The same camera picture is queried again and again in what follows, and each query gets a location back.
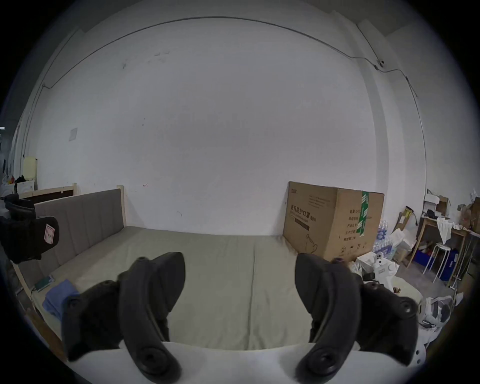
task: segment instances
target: cable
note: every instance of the cable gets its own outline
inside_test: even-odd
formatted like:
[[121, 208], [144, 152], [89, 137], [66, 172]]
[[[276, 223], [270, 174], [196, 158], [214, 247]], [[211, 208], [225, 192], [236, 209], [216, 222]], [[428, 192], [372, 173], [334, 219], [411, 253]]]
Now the cable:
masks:
[[363, 38], [365, 39], [365, 41], [368, 43], [368, 45], [370, 46], [370, 48], [372, 49], [372, 52], [373, 54], [375, 55], [375, 57], [377, 58], [377, 61], [380, 62], [380, 59], [377, 55], [377, 53], [375, 52], [375, 50], [373, 49], [372, 45], [370, 44], [370, 41], [368, 41], [367, 37], [363, 34], [363, 32], [361, 31], [361, 29], [359, 28], [358, 25], [355, 25], [357, 27], [357, 29], [359, 30], [359, 32], [362, 34]]
[[[359, 60], [365, 60], [367, 61], [372, 67], [374, 67], [377, 71], [379, 72], [382, 72], [382, 73], [390, 73], [390, 72], [395, 72], [395, 71], [398, 71], [400, 72], [403, 77], [405, 77], [405, 80], [407, 81], [408, 83], [408, 86], [410, 88], [410, 91], [412, 93], [412, 97], [413, 97], [413, 100], [415, 102], [415, 107], [417, 109], [417, 113], [418, 113], [418, 117], [419, 117], [419, 120], [420, 120], [420, 127], [421, 127], [421, 132], [422, 132], [422, 137], [423, 137], [423, 147], [425, 149], [425, 190], [427, 188], [427, 152], [426, 152], [426, 146], [425, 146], [425, 134], [423, 132], [423, 124], [422, 124], [422, 121], [421, 121], [421, 117], [420, 117], [420, 111], [419, 111], [419, 108], [418, 108], [418, 105], [417, 105], [417, 101], [415, 99], [415, 96], [418, 97], [417, 93], [415, 92], [415, 90], [413, 89], [413, 86], [412, 84], [410, 84], [410, 81], [408, 80], [408, 77], [403, 73], [403, 71], [401, 69], [398, 69], [398, 68], [395, 68], [395, 69], [390, 69], [390, 70], [387, 70], [387, 71], [384, 71], [382, 69], [380, 69], [376, 64], [372, 63], [368, 58], [366, 57], [363, 57], [363, 56], [351, 56], [341, 50], [339, 50], [338, 48], [334, 47], [333, 45], [331, 44], [328, 44], [327, 42], [323, 41], [323, 40], [320, 40], [316, 37], [313, 37], [312, 35], [309, 35], [307, 33], [304, 33], [304, 32], [301, 32], [301, 31], [298, 31], [296, 29], [293, 29], [293, 28], [289, 28], [289, 27], [285, 27], [283, 25], [278, 25], [278, 24], [275, 24], [275, 23], [270, 23], [270, 22], [267, 22], [267, 21], [262, 21], [262, 20], [255, 20], [255, 19], [249, 19], [249, 18], [246, 18], [246, 17], [235, 17], [235, 16], [196, 16], [196, 17], [184, 17], [184, 18], [181, 18], [181, 19], [175, 19], [175, 20], [169, 20], [169, 21], [165, 21], [165, 22], [161, 22], [161, 23], [156, 23], [156, 24], [152, 24], [152, 25], [148, 25], [146, 27], [143, 27], [143, 28], [139, 28], [139, 29], [136, 29], [132, 32], [129, 32], [127, 34], [124, 34], [120, 37], [117, 37], [116, 39], [102, 45], [101, 47], [95, 49], [93, 52], [90, 52], [87, 56], [85, 56], [83, 59], [81, 59], [78, 63], [76, 63], [73, 67], [71, 67], [67, 72], [65, 72], [56, 82], [54, 82], [51, 86], [47, 86], [45, 84], [42, 84], [41, 88], [40, 88], [40, 93], [41, 93], [41, 90], [43, 88], [46, 88], [46, 89], [52, 89], [54, 86], [56, 86], [58, 84], [58, 82], [63, 79], [71, 70], [73, 70], [77, 65], [79, 65], [81, 62], [83, 62], [84, 60], [86, 60], [87, 58], [89, 58], [90, 56], [92, 56], [94, 53], [100, 51], [101, 49], [109, 46], [110, 44], [113, 44], [125, 37], [128, 37], [130, 35], [133, 35], [137, 32], [141, 32], [141, 31], [144, 31], [146, 29], [150, 29], [150, 28], [154, 28], [156, 26], [159, 26], [159, 25], [165, 25], [165, 24], [171, 24], [171, 23], [176, 23], [176, 22], [180, 22], [180, 21], [188, 21], [188, 20], [205, 20], [205, 19], [230, 19], [230, 20], [244, 20], [244, 21], [250, 21], [250, 22], [255, 22], [255, 23], [261, 23], [261, 24], [266, 24], [266, 25], [271, 25], [271, 26], [274, 26], [274, 27], [278, 27], [278, 28], [282, 28], [282, 29], [286, 29], [287, 31], [291, 31], [291, 32], [294, 32], [294, 33], [297, 33], [299, 35], [302, 35], [302, 36], [305, 36], [309, 39], [312, 39], [320, 44], [323, 44], [325, 45], [326, 47], [334, 50], [335, 52], [345, 56], [346, 58], [349, 58], [349, 59], [359, 59]], [[67, 42], [65, 43], [65, 45], [67, 45], [67, 43], [69, 42], [69, 40], [72, 38], [72, 36], [69, 37], [69, 39], [67, 40]], [[65, 45], [60, 49], [60, 51], [57, 53], [55, 59], [57, 58], [57, 56], [59, 55], [59, 53], [61, 52], [61, 50], [65, 47]], [[27, 124], [28, 124], [28, 130], [30, 130], [30, 123], [31, 123], [32, 119], [30, 119], [30, 122], [27, 121]], [[26, 143], [26, 140], [25, 140], [25, 135], [28, 135], [28, 131], [25, 130], [25, 134], [24, 134], [24, 143]]]
[[250, 22], [255, 22], [255, 23], [261, 23], [261, 24], [266, 24], [266, 25], [271, 25], [271, 26], [274, 26], [274, 27], [278, 27], [278, 28], [282, 28], [282, 29], [286, 29], [288, 31], [291, 31], [291, 32], [295, 32], [299, 35], [302, 35], [302, 36], [305, 36], [309, 39], [312, 39], [320, 44], [323, 44], [325, 45], [326, 47], [329, 47], [330, 49], [333, 49], [335, 52], [349, 58], [349, 59], [361, 59], [361, 60], [366, 60], [370, 65], [372, 65], [377, 71], [380, 71], [380, 72], [383, 72], [383, 73], [389, 73], [389, 72], [393, 72], [393, 71], [399, 71], [402, 73], [402, 75], [406, 78], [407, 82], [408, 82], [408, 77], [405, 76], [405, 74], [400, 70], [400, 69], [392, 69], [392, 70], [389, 70], [389, 71], [383, 71], [381, 70], [380, 68], [378, 68], [378, 66], [374, 63], [372, 63], [370, 60], [368, 60], [366, 57], [360, 57], [360, 56], [350, 56], [349, 54], [339, 50], [338, 48], [334, 47], [333, 45], [331, 44], [328, 44], [327, 42], [323, 41], [323, 40], [320, 40], [316, 37], [313, 37], [312, 35], [309, 35], [307, 33], [304, 33], [304, 32], [301, 32], [301, 31], [298, 31], [296, 29], [293, 29], [293, 28], [289, 28], [289, 27], [285, 27], [283, 25], [278, 25], [278, 24], [275, 24], [275, 23], [270, 23], [270, 22], [267, 22], [267, 21], [262, 21], [262, 20], [255, 20], [255, 19], [249, 19], [249, 18], [246, 18], [246, 17], [235, 17], [235, 16], [196, 16], [196, 17], [184, 17], [184, 18], [181, 18], [181, 19], [175, 19], [175, 20], [169, 20], [169, 21], [164, 21], [164, 22], [161, 22], [161, 23], [156, 23], [156, 24], [152, 24], [152, 25], [148, 25], [146, 27], [143, 27], [143, 28], [139, 28], [139, 29], [136, 29], [132, 32], [129, 32], [127, 34], [124, 34], [120, 37], [117, 37], [116, 39], [112, 40], [112, 41], [109, 41], [108, 43], [102, 45], [101, 47], [95, 49], [94, 51], [90, 52], [87, 56], [85, 56], [83, 59], [81, 59], [78, 63], [76, 63], [73, 67], [71, 67], [67, 72], [65, 72], [56, 82], [54, 82], [51, 86], [47, 86], [45, 84], [42, 85], [42, 87], [46, 88], [46, 89], [52, 89], [55, 85], [57, 85], [57, 83], [63, 79], [72, 69], [74, 69], [77, 65], [79, 65], [81, 62], [83, 62], [84, 60], [86, 60], [87, 58], [89, 58], [90, 56], [92, 56], [94, 53], [97, 53], [98, 51], [100, 51], [101, 49], [109, 46], [110, 44], [113, 44], [125, 37], [128, 37], [130, 35], [133, 35], [137, 32], [141, 32], [141, 31], [144, 31], [146, 29], [150, 29], [150, 28], [154, 28], [154, 27], [157, 27], [159, 25], [165, 25], [165, 24], [171, 24], [171, 23], [176, 23], [176, 22], [180, 22], [180, 21], [188, 21], [188, 20], [204, 20], [204, 19], [231, 19], [231, 20], [244, 20], [244, 21], [250, 21]]

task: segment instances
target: white robot part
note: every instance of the white robot part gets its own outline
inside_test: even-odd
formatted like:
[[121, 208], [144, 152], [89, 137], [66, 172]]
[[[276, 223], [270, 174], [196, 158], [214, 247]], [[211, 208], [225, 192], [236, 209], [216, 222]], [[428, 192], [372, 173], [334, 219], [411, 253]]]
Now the white robot part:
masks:
[[426, 328], [443, 327], [450, 319], [453, 307], [451, 296], [426, 297], [419, 305], [418, 321]]
[[385, 288], [393, 292], [392, 278], [396, 275], [399, 265], [385, 259], [382, 252], [375, 254], [368, 252], [357, 258], [363, 270], [367, 273], [375, 273], [375, 280]]

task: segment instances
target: gray mattress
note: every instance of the gray mattress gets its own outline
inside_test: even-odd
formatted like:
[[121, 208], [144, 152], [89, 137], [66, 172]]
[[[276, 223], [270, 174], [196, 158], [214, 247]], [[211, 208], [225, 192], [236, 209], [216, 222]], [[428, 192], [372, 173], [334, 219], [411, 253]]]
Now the gray mattress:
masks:
[[311, 317], [294, 284], [297, 253], [281, 236], [219, 236], [125, 227], [56, 269], [55, 283], [32, 300], [60, 335], [60, 322], [43, 310], [45, 294], [69, 279], [83, 292], [116, 280], [137, 257], [182, 252], [184, 290], [168, 316], [171, 341], [217, 349], [276, 348], [308, 342]]

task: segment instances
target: box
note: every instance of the box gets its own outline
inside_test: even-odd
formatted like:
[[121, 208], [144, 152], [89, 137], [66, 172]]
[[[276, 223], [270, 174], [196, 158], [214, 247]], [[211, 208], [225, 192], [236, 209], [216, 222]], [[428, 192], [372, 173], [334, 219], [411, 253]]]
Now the box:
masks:
[[440, 202], [437, 204], [437, 212], [440, 212], [442, 216], [447, 216], [447, 210], [448, 210], [448, 197], [443, 197], [441, 195], [438, 195], [438, 198], [440, 199]]
[[437, 210], [437, 204], [440, 202], [440, 198], [431, 193], [426, 193], [423, 199], [423, 211], [426, 213], [429, 209], [432, 211]]
[[372, 250], [384, 195], [290, 182], [283, 236], [297, 252], [353, 261]]
[[403, 261], [403, 259], [405, 259], [408, 256], [409, 253], [410, 251], [408, 249], [397, 248], [393, 256], [393, 259], [400, 264]]
[[33, 180], [22, 181], [17, 183], [17, 193], [22, 194], [35, 190], [35, 182]]
[[423, 265], [423, 266], [430, 266], [431, 263], [429, 262], [430, 261], [430, 255], [426, 254], [426, 253], [423, 253], [422, 251], [417, 251], [415, 253], [415, 257], [413, 258], [413, 261], [415, 261], [416, 263], [420, 264], [420, 265]]
[[403, 231], [407, 226], [408, 219], [410, 219], [410, 215], [412, 214], [412, 210], [408, 207], [405, 207], [403, 212], [398, 214], [398, 220], [396, 221], [395, 230], [399, 229]]
[[455, 270], [456, 260], [458, 259], [457, 255], [458, 255], [458, 251], [455, 249], [452, 249], [452, 251], [448, 255], [448, 259], [444, 266], [444, 270], [439, 276], [440, 280], [444, 282], [448, 282], [448, 280], [450, 280], [450, 276]]
[[479, 233], [480, 232], [480, 197], [476, 197], [472, 206], [470, 207], [472, 212], [471, 215], [471, 225], [472, 231]]

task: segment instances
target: printed label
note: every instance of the printed label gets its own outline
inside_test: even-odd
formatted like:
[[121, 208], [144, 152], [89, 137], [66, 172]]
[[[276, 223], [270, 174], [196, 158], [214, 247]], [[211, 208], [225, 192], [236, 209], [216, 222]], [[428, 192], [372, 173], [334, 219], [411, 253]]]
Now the printed label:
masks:
[[45, 226], [45, 235], [43, 236], [43, 240], [47, 244], [53, 244], [53, 235], [55, 234], [55, 228], [50, 225]]

